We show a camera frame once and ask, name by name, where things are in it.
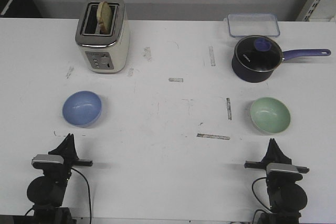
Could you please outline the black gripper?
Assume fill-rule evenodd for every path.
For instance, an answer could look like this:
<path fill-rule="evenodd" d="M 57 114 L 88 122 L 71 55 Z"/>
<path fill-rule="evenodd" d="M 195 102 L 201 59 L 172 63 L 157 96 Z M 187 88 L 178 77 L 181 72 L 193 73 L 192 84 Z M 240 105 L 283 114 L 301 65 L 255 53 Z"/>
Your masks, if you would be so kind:
<path fill-rule="evenodd" d="M 309 172 L 308 167 L 291 164 L 291 159 L 282 152 L 274 138 L 269 140 L 266 155 L 260 162 L 245 161 L 244 167 L 265 170 L 268 182 L 296 182 Z"/>
<path fill-rule="evenodd" d="M 54 150 L 49 151 L 48 154 L 59 155 L 64 159 L 63 165 L 42 169 L 43 174 L 55 182 L 68 180 L 71 176 L 71 169 L 74 166 L 91 167 L 93 165 L 91 159 L 80 159 L 78 157 L 72 133 L 69 133 L 60 145 Z"/>

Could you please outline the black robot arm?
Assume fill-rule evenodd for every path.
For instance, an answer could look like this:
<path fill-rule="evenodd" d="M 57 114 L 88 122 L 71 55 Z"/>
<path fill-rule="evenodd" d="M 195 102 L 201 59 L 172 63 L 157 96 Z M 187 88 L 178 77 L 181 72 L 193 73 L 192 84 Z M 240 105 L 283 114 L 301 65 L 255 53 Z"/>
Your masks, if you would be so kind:
<path fill-rule="evenodd" d="M 251 190 L 255 194 L 254 185 L 257 181 L 266 181 L 269 206 L 261 200 L 258 202 L 264 207 L 257 209 L 257 220 L 252 223 L 298 223 L 301 217 L 300 210 L 308 203 L 308 197 L 302 187 L 296 184 L 303 179 L 303 175 L 309 172 L 305 166 L 296 166 L 280 149 L 275 139 L 271 138 L 265 156 L 260 162 L 246 161 L 245 168 L 260 169 L 266 172 L 266 176 L 254 180 Z"/>
<path fill-rule="evenodd" d="M 91 167 L 92 160 L 80 159 L 75 148 L 74 135 L 69 133 L 60 145 L 47 154 L 38 154 L 31 165 L 43 171 L 27 188 L 27 198 L 33 203 L 34 215 L 29 223 L 76 223 L 70 209 L 63 207 L 71 172 L 82 173 L 74 167 Z"/>

